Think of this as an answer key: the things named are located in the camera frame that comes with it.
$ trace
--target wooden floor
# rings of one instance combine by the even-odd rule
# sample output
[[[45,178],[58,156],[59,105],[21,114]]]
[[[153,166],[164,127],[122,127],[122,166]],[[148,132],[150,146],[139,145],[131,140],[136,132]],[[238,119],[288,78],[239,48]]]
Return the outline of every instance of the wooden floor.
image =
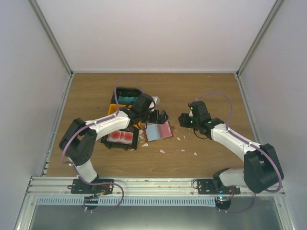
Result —
[[[208,92],[223,92],[233,101],[235,110],[230,127],[253,139],[246,110],[233,74],[130,74],[136,77],[145,93],[158,96],[157,109],[166,110],[169,121],[175,126],[173,138],[149,142],[138,149],[107,149],[96,142],[92,163],[102,177],[211,177],[226,167],[240,168],[242,161],[221,144],[202,140],[192,130],[181,128],[178,117],[188,113],[188,102]],[[76,74],[70,89],[65,110],[52,151],[47,176],[75,176],[68,165],[60,161],[59,141],[72,120],[92,120],[107,115],[115,82],[123,74]],[[138,87],[132,80],[123,80],[120,86]],[[204,99],[212,117],[226,121],[230,106],[219,95]]]

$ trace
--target metal corner post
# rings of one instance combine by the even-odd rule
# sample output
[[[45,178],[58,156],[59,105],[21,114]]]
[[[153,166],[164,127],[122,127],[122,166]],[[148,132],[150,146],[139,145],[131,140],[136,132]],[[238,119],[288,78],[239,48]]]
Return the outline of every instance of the metal corner post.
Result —
[[[35,12],[39,22],[42,24],[48,38],[50,39],[50,41],[51,41],[55,51],[57,52],[59,58],[61,59],[66,71],[68,72],[68,74],[70,76],[72,76],[72,70],[69,67],[69,64],[68,64],[68,62],[67,62],[67,60],[66,60],[66,58],[65,58],[65,56],[62,52],[57,40],[55,39],[55,37],[54,37],[54,35],[53,35],[45,17],[44,17],[44,14],[42,13],[37,1],[36,0],[28,0],[28,2],[30,4],[30,6],[32,7],[33,11]]]
[[[283,4],[283,2],[284,2],[284,0],[276,0],[275,3],[273,4],[268,16],[266,17],[264,23],[262,24],[255,40],[253,41],[251,47],[249,48],[246,56],[243,59],[243,62],[241,63],[241,65],[240,65],[240,67],[237,71],[238,77],[240,77],[243,69],[245,68],[246,64],[248,63],[248,60],[250,59],[250,57],[254,53],[256,47],[258,46],[259,42],[263,38],[265,32],[267,31],[267,29],[269,28],[269,26],[273,22],[275,16],[277,15],[279,9],[281,8],[281,6]]]

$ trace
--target teal object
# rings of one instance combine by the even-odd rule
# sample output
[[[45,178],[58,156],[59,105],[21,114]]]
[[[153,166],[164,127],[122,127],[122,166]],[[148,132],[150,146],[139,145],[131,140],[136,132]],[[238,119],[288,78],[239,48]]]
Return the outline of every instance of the teal object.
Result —
[[[122,104],[122,103],[129,104],[130,102],[135,102],[137,99],[138,99],[137,97],[122,97],[122,96],[119,96],[118,97],[118,103],[119,104]]]

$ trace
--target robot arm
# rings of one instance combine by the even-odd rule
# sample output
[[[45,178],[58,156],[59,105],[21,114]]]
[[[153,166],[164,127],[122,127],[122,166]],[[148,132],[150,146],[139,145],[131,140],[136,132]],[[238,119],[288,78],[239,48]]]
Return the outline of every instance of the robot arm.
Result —
[[[131,108],[124,107],[118,113],[91,121],[75,119],[62,138],[59,147],[64,150],[68,141],[79,129],[94,123],[79,134],[82,139],[76,137],[72,141],[65,155],[74,164],[78,174],[86,182],[96,183],[99,180],[99,176],[90,160],[95,142],[109,133],[125,129],[139,122],[164,124],[168,120],[166,112],[154,109],[159,104],[159,101],[158,97],[151,97],[142,93]]]
[[[189,104],[190,113],[179,117],[181,127],[198,130],[207,138],[219,142],[237,155],[244,163],[244,169],[223,169],[213,175],[215,188],[223,186],[247,186],[251,191],[260,193],[278,182],[276,171],[270,162],[255,148],[258,147],[269,155],[283,179],[275,149],[270,144],[261,145],[226,127],[224,121],[211,118],[204,102]]]

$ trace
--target enclosure wall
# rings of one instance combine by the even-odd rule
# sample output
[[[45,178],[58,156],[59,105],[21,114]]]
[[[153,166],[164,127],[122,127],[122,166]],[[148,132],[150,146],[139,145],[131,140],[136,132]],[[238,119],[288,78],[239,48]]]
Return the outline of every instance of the enclosure wall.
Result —
[[[0,7],[1,229],[13,229],[39,175],[68,75],[26,0]]]
[[[74,71],[235,72],[274,0],[38,0]]]
[[[276,148],[298,229],[307,225],[306,9],[307,1],[284,2],[241,76],[262,142]]]

